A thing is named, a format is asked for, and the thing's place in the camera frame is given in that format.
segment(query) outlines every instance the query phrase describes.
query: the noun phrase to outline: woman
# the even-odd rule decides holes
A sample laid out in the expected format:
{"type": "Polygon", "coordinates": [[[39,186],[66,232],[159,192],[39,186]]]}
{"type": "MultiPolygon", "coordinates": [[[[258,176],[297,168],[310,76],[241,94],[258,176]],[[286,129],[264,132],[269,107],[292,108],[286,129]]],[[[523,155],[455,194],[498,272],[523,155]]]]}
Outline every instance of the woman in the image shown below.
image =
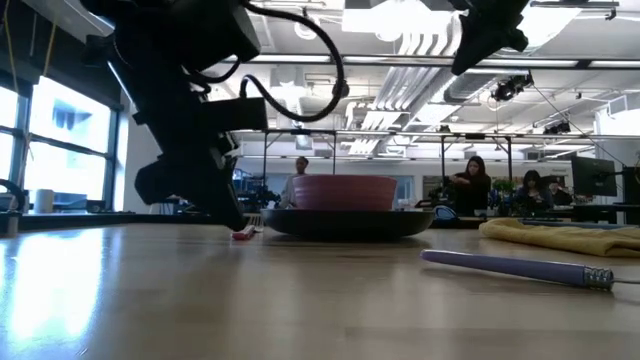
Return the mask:
{"type": "Polygon", "coordinates": [[[542,184],[540,174],[535,170],[529,170],[524,174],[522,187],[516,192],[516,202],[530,204],[532,207],[552,207],[551,193],[542,184]]]}
{"type": "Polygon", "coordinates": [[[456,192],[458,214],[474,216],[474,210],[487,210],[491,178],[480,156],[472,156],[465,172],[455,174],[450,179],[456,192]]]}

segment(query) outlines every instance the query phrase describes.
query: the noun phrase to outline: pink bowl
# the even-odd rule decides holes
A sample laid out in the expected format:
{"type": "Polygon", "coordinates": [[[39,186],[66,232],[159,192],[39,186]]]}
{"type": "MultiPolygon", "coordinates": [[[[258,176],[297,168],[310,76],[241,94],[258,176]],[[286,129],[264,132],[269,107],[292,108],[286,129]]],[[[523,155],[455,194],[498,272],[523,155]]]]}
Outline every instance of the pink bowl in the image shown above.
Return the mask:
{"type": "Polygon", "coordinates": [[[382,176],[305,175],[293,179],[296,206],[305,210],[388,211],[397,181],[382,176]]]}

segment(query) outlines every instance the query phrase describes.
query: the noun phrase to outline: man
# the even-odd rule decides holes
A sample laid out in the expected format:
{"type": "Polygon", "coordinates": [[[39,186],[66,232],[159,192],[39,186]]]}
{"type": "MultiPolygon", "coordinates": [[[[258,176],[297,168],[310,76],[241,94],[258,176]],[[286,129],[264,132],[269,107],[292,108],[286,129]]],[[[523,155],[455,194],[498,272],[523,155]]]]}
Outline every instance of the man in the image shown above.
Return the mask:
{"type": "Polygon", "coordinates": [[[551,190],[551,196],[553,197],[553,205],[570,205],[571,202],[573,202],[573,198],[571,197],[571,195],[560,190],[558,179],[554,178],[553,180],[551,180],[551,183],[549,183],[549,190],[551,190]]]}
{"type": "Polygon", "coordinates": [[[296,193],[293,188],[293,179],[306,175],[305,171],[307,170],[307,166],[309,166],[309,160],[307,160],[306,157],[300,156],[296,159],[296,174],[287,178],[287,183],[284,185],[284,190],[282,190],[280,208],[286,209],[289,206],[296,207],[296,193]]]}

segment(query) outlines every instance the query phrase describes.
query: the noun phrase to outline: desk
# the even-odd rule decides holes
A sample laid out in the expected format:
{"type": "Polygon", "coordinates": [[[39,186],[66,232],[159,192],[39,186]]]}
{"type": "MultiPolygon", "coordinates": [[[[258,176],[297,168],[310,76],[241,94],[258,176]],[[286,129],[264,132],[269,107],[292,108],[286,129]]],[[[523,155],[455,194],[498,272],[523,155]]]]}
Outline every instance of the desk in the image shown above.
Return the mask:
{"type": "Polygon", "coordinates": [[[206,225],[131,224],[0,242],[1,359],[630,359],[640,287],[575,289],[427,264],[431,247],[610,266],[430,230],[394,244],[249,242],[206,225]]]}
{"type": "Polygon", "coordinates": [[[640,205],[574,205],[573,212],[576,221],[606,220],[609,224],[616,224],[616,212],[640,213],[640,205]]]}

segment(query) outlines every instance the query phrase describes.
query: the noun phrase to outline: black cable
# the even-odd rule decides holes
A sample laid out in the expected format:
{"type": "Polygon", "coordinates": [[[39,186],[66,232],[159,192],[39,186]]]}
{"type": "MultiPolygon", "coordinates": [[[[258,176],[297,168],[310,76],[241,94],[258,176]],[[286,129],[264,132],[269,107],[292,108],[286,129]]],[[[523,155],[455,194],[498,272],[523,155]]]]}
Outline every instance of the black cable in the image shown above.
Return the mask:
{"type": "Polygon", "coordinates": [[[324,109],[322,109],[319,113],[315,115],[303,116],[287,110],[284,106],[280,105],[278,101],[276,101],[276,99],[274,99],[271,96],[271,94],[269,94],[267,89],[265,89],[265,87],[260,83],[260,81],[258,81],[258,79],[256,79],[256,77],[253,75],[245,75],[244,78],[242,79],[242,82],[240,83],[240,97],[241,98],[247,97],[247,85],[249,81],[251,81],[256,86],[256,88],[258,88],[258,91],[260,92],[262,97],[264,97],[264,99],[271,106],[273,106],[274,109],[276,109],[279,113],[283,114],[284,116],[292,120],[300,121],[300,122],[314,122],[314,121],[321,120],[325,118],[327,115],[329,115],[336,108],[336,106],[338,105],[338,102],[340,101],[340,98],[342,97],[343,91],[345,90],[345,88],[347,88],[347,83],[344,77],[344,65],[342,63],[342,57],[340,56],[340,52],[338,51],[338,48],[333,43],[329,35],[327,35],[327,33],[324,30],[322,30],[320,26],[316,25],[313,21],[305,17],[288,13],[285,11],[261,8],[251,4],[249,0],[240,0],[240,2],[242,6],[244,6],[247,10],[253,13],[263,15],[263,16],[270,16],[270,17],[294,21],[311,29],[311,31],[313,31],[314,33],[316,33],[316,35],[318,35],[318,37],[320,37],[320,39],[325,43],[327,48],[329,48],[329,52],[331,53],[331,57],[333,58],[333,61],[336,64],[336,68],[338,72],[338,79],[336,81],[336,84],[333,87],[333,97],[331,98],[331,101],[329,101],[329,104],[327,104],[327,106],[324,109]]]}
{"type": "Polygon", "coordinates": [[[536,89],[536,91],[538,92],[538,94],[540,94],[540,96],[542,96],[542,98],[549,104],[551,105],[551,107],[558,113],[560,114],[560,116],[562,116],[562,118],[568,122],[571,126],[573,126],[574,128],[576,128],[576,130],[578,130],[585,138],[587,138],[589,141],[591,141],[593,143],[593,145],[595,145],[597,148],[599,148],[600,150],[602,150],[605,154],[611,156],[611,158],[617,162],[619,162],[620,164],[622,164],[622,166],[627,166],[624,162],[622,162],[622,160],[618,159],[617,157],[613,156],[610,152],[608,152],[604,147],[600,146],[595,140],[593,140],[587,133],[585,133],[584,131],[582,131],[579,127],[577,127],[573,122],[571,122],[571,120],[569,120],[568,116],[565,116],[560,110],[558,110],[558,108],[553,105],[553,103],[542,93],[542,91],[540,91],[540,89],[538,89],[537,86],[532,85],[534,89],[536,89]]]}
{"type": "Polygon", "coordinates": [[[238,70],[239,67],[240,67],[240,59],[236,60],[236,62],[233,64],[233,66],[231,66],[231,69],[229,69],[229,71],[227,71],[224,75],[219,77],[207,76],[197,71],[189,71],[189,74],[192,76],[193,79],[196,79],[197,81],[200,81],[200,82],[206,82],[207,84],[220,84],[229,80],[229,78],[236,72],[236,70],[238,70]]]}

